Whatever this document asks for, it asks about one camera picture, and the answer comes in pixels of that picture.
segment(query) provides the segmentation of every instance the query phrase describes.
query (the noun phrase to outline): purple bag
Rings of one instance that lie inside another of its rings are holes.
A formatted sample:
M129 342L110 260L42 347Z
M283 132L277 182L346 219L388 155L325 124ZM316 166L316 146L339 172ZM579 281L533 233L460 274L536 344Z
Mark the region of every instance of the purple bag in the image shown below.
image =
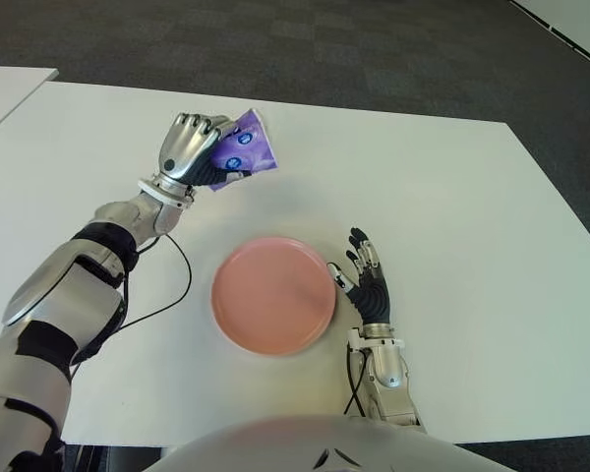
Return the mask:
M212 164L226 170L249 170L252 174L276 168L277 162L258 112L252 108L236 120L236 124L238 129L214 149ZM229 183L209 187L216 191Z

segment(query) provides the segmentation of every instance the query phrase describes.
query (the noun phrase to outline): pink plate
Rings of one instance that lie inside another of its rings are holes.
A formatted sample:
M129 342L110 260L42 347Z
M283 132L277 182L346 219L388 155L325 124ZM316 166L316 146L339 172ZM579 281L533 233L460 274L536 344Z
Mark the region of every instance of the pink plate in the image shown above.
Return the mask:
M309 246L289 238L243 244L216 272L214 318L232 341L285 355L315 342L334 312L334 282Z

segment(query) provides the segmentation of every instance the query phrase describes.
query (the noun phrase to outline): wire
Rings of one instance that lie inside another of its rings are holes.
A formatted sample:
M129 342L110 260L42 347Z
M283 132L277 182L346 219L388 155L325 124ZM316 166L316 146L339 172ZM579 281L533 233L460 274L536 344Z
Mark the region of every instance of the wire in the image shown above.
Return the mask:
M365 416L365 411L363 410L363 405L361 405L361 400L358 398L358 389L361 386L361 382L363 381L363 376L365 375L365 368L367 366L367 357L369 353L367 351L360 351L361 355L363 356L363 365L361 366L361 373L358 376L358 382L356 386L354 386L354 381L352 379L352 370L350 365L350 351L349 345L347 350L347 379L350 382L350 389L352 390L352 396L350 397L350 401L347 402L345 409L343 410L343 414L346 415L350 406L352 406L352 401L356 400L356 406L358 407L359 413L361 416Z
M358 408L359 413L361 414L361 416L365 416L365 411L363 410L363 405L361 404L361 400L357 395L354 395L354 379L352 379L352 363L350 362L352 359L351 356L352 352L350 350L350 345L349 343L347 343L347 345L345 346L345 368L347 370L347 380L350 383L350 391L352 392L352 398L354 399L355 403L356 403L356 407Z
M140 254L144 254L146 251L148 251L150 248L152 248L154 245L157 244L157 242L159 241L159 236L157 236L152 243L150 243L148 246L146 246L144 249L140 249L138 251L138 255Z
M75 367L75 370L72 371L72 374L70 375L70 382L75 378L75 375L79 371L79 367L81 366L81 364L82 364L81 362L79 364L77 364L77 367Z
M190 291L190 286L193 283L193 270L190 267L190 261L188 261L188 257L186 256L186 253L184 253L183 249L181 249L179 247L179 244L177 244L177 242L168 234L165 235L166 238L168 238L170 240L171 243L173 243L173 245L177 248L177 251L179 251L179 254L181 254L181 257L184 258L184 262L186 263L186 268L188 269L188 284L186 285L186 289L184 290L184 293L181 294L181 296L175 300L174 302L166 305L163 308L160 308L159 310L155 310L152 313L149 313L148 315L144 315L141 318L138 318L137 320L133 320L130 323L127 323L123 326L120 327L120 329L118 329L114 334L119 333L120 331L122 331L123 329L128 328L129 326L133 326L137 323L143 322L144 320L154 317L155 315L159 315L161 312L165 312L166 310L174 307L175 305L177 305L178 303L180 303L184 298L186 298L186 295L188 295L188 292ZM153 242L151 245L147 246L145 250L152 248L155 245L155 242ZM129 289L128 289L128 277L125 277L125 306L129 307Z
M188 284L186 285L186 289L184 290L184 293L181 294L181 296L175 300L174 302L166 305L163 308L160 308L159 310L156 310L152 313L149 313L148 315L144 315L141 318L138 318L137 320L134 320L130 323L127 323L123 326L121 326L116 332L114 332L112 334L112 336L114 334L117 334L118 332L122 331L123 329L135 325L139 322L143 322L144 320L150 318L150 317L154 317L155 315L158 315L162 312L165 312L166 310L168 310L169 308L174 307L175 305L177 305L178 303L180 303L184 298L186 298L186 295L188 295L188 292L190 291L190 286L193 282L193 270L190 267L190 261L188 261L188 257L186 256L186 253L184 253L183 249L181 249L181 247L179 246L179 244L177 244L177 241L175 241L171 236L169 235L165 235L166 238L168 238L170 240L171 243L173 243L173 245L177 248L177 251L179 251L179 254L181 254L182 258L184 258L184 262L186 263L186 268L188 269ZM143 254L146 251L148 251L149 249L151 249L153 246L155 246L155 244L157 244L157 242L159 241L159 238L155 238L155 240L150 243L148 246L146 246L144 249L138 251L138 254ZM124 297L124 303L125 303L125 314L129 313L129 273L127 273L125 275L125 278L123 279L123 297ZM79 368L81 367L81 362L79 364L77 364L77 367L75 367L74 371L72 371L72 374L70 376L70 381L72 381L75 377L75 375L77 374L77 372L79 371Z

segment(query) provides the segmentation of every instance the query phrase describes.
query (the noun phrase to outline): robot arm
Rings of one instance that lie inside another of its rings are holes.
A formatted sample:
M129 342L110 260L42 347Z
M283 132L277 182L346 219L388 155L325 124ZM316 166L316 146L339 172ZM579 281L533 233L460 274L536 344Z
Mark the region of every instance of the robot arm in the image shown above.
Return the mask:
M161 147L159 171L127 202L99 208L9 302L0 335L0 470L61 470L59 440L70 400L69 367L97 353L125 320L116 290L138 248L171 231L194 187L235 180L209 155L235 129L224 116L180 114Z
M400 426L420 426L409 396L408 369L401 353L404 341L394 338L389 322L389 294L378 254L358 228L352 228L349 241L356 254L352 251L346 254L358 272L358 285L338 265L330 263L328 269L363 320L362 332L356 327L348 331L348 349L351 353L363 353L365 414Z

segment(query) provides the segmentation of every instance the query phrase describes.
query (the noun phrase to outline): blue logo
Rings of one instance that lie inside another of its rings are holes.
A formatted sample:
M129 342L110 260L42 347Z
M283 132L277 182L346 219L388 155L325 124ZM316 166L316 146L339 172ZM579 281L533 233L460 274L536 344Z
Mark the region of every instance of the blue logo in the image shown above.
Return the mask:
M225 168L229 170L235 170L240 167L242 163L243 161L240 159L240 157L230 157L227 159L227 162L225 162Z
M238 142L241 145L248 145L252 141L252 134L251 133L243 133L238 137Z

